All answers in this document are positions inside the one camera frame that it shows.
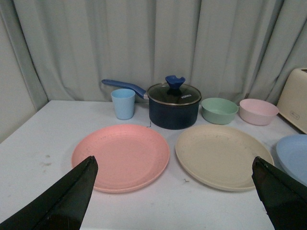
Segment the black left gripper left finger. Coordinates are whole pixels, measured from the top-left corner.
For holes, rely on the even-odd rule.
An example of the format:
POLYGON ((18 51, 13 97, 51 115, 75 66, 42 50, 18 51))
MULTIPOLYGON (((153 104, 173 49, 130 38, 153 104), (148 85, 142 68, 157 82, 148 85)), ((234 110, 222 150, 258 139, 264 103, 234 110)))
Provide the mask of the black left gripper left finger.
POLYGON ((78 230, 87 211, 98 164, 87 157, 39 197, 0 224, 2 230, 78 230))

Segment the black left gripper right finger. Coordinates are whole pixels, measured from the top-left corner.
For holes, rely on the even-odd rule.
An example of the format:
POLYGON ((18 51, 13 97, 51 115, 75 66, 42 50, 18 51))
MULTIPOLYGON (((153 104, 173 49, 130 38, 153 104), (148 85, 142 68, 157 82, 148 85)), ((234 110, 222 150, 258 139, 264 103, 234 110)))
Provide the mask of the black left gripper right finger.
POLYGON ((307 228, 307 187, 257 156, 252 180, 276 230, 307 228))

